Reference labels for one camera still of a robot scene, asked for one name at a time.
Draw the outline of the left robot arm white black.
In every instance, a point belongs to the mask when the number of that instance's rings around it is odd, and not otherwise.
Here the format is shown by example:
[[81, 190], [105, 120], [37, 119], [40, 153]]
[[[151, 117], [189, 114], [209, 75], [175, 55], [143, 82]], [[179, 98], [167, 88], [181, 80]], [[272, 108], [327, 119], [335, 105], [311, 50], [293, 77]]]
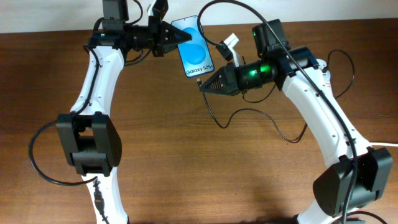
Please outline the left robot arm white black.
[[138, 26], [128, 21], [126, 1], [103, 1], [103, 17], [86, 45], [90, 62], [80, 95], [56, 120], [66, 160], [88, 187], [97, 223], [129, 223], [118, 186], [122, 144], [110, 118], [119, 74], [141, 62], [128, 61], [128, 52], [147, 49], [162, 57], [192, 38], [163, 20], [168, 7], [167, 1], [154, 1], [148, 25]]

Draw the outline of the blue Samsung Galaxy smartphone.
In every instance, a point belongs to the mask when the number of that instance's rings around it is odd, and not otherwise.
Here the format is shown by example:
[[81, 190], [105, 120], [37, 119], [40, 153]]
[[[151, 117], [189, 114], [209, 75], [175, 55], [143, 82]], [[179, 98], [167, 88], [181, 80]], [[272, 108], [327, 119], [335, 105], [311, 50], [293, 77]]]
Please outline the blue Samsung Galaxy smartphone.
[[215, 69], [208, 44], [198, 29], [198, 16], [172, 21], [172, 25], [191, 35], [192, 39], [178, 45], [183, 71], [187, 78], [198, 77]]

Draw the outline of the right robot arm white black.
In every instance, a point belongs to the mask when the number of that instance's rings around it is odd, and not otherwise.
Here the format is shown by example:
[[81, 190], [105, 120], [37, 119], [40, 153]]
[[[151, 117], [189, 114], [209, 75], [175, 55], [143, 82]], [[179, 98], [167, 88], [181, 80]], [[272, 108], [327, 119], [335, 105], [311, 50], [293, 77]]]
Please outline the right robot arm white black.
[[258, 60], [243, 63], [234, 50], [238, 38], [229, 36], [216, 45], [228, 63], [200, 83], [200, 91], [234, 96], [274, 82], [303, 116], [326, 165], [313, 183], [314, 201], [289, 223], [346, 223], [382, 197], [392, 156], [356, 130], [333, 96], [326, 62], [307, 47], [292, 49], [279, 20], [255, 26], [252, 34]]

